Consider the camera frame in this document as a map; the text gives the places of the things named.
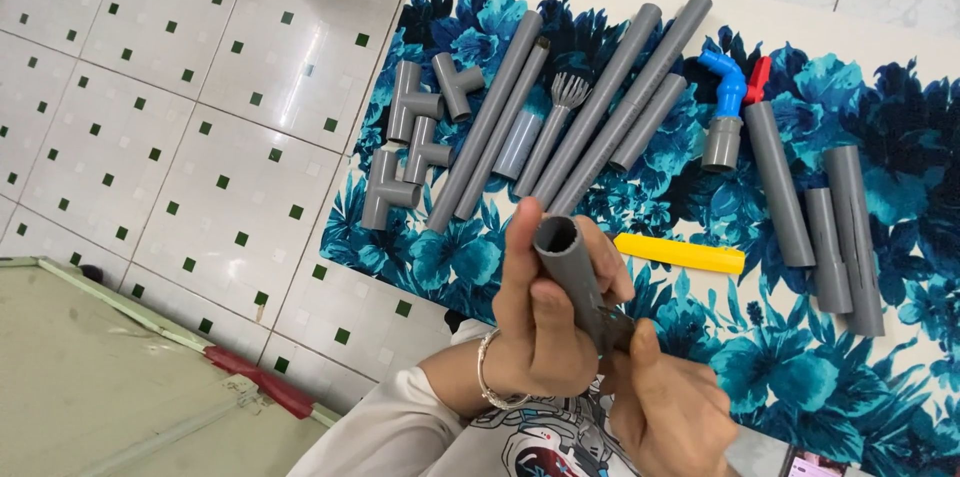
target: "blue floral tablecloth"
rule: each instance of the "blue floral tablecloth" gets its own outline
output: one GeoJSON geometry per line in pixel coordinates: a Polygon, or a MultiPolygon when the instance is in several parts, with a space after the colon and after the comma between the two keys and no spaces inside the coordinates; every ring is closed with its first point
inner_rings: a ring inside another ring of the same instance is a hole
{"type": "MultiPolygon", "coordinates": [[[[569,0],[536,7],[551,55],[525,109],[543,116],[554,75],[593,83],[626,23],[607,24],[603,11],[574,15],[569,0]]],[[[396,64],[423,65],[421,82],[436,92],[430,59],[446,51],[459,66],[481,66],[489,81],[527,9],[523,0],[410,0],[405,6],[323,233],[324,257],[493,322],[503,230],[518,200],[512,183],[491,178],[476,217],[454,220],[438,235],[424,226],[432,188],[446,177],[434,168],[421,204],[393,209],[386,231],[364,230],[359,222],[371,156],[384,142],[396,64]]],[[[657,28],[626,85],[662,34],[657,28]]],[[[761,41],[750,44],[748,51],[747,42],[724,27],[702,47],[729,55],[749,76],[761,41]]],[[[831,458],[862,462],[880,477],[953,476],[960,466],[960,81],[923,85],[915,73],[922,63],[911,61],[868,70],[868,85],[864,70],[833,54],[811,57],[789,44],[764,49],[773,60],[765,97],[796,188],[825,186],[822,151],[860,147],[894,336],[852,336],[841,320],[811,304],[808,273],[783,264],[746,134],[736,171],[701,170],[719,78],[695,56],[675,64],[690,87],[642,158],[626,178],[605,170],[577,212],[607,231],[746,253],[738,277],[630,261],[637,295],[626,306],[633,317],[654,318],[665,351],[717,371],[738,422],[831,458]]],[[[482,98],[483,92],[470,97],[474,113],[482,98]]],[[[438,142],[459,149],[469,124],[441,122],[438,142]]]]}

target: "silver bracelet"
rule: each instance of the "silver bracelet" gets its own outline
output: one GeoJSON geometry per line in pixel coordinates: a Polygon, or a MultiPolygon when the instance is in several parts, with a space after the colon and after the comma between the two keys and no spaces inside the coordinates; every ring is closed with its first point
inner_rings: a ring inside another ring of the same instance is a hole
{"type": "Polygon", "coordinates": [[[483,397],[486,398],[488,402],[493,404],[499,409],[516,409],[526,404],[530,400],[529,394],[515,394],[504,400],[497,396],[495,392],[490,390],[487,386],[487,382],[483,381],[483,360],[486,358],[487,349],[490,347],[490,342],[500,334],[500,329],[493,329],[492,331],[486,333],[486,336],[483,337],[483,341],[480,342],[480,349],[477,350],[477,379],[480,380],[480,392],[483,394],[483,397]]]}

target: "green square tile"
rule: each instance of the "green square tile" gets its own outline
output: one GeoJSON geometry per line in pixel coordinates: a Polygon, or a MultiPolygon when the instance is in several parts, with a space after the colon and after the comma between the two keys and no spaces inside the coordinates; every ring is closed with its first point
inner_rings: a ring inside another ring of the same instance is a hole
{"type": "Polygon", "coordinates": [[[412,305],[412,304],[410,304],[410,303],[408,303],[407,301],[404,301],[404,300],[401,300],[400,302],[398,302],[398,303],[396,303],[396,304],[397,304],[397,305],[396,305],[397,308],[396,308],[396,310],[395,310],[396,313],[398,313],[398,314],[400,314],[400,315],[402,315],[402,316],[404,316],[404,317],[408,317],[408,316],[410,315],[410,309],[413,308],[413,305],[412,305]]]}
{"type": "Polygon", "coordinates": [[[343,345],[347,345],[347,340],[351,339],[350,335],[351,333],[347,329],[338,328],[337,334],[333,336],[333,340],[338,343],[342,343],[343,345]]]}

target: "yellow tool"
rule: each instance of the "yellow tool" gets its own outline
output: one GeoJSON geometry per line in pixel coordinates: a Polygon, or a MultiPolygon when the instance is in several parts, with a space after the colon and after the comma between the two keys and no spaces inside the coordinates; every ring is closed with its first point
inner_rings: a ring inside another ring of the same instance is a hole
{"type": "Polygon", "coordinates": [[[611,237],[614,246],[621,254],[654,262],[740,274],[743,272],[743,262],[746,259],[746,254],[743,252],[726,246],[704,246],[627,233],[616,236],[606,235],[611,237]]]}

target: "blue pvc elbow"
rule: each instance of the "blue pvc elbow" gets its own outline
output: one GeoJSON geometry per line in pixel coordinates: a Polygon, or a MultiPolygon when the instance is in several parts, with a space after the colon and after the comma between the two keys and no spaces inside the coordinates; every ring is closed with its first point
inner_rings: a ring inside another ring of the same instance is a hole
{"type": "Polygon", "coordinates": [[[720,86],[717,87],[717,113],[714,118],[725,116],[740,118],[740,102],[747,95],[747,78],[744,77],[740,66],[734,59],[706,49],[700,54],[697,62],[722,78],[720,86]]]}

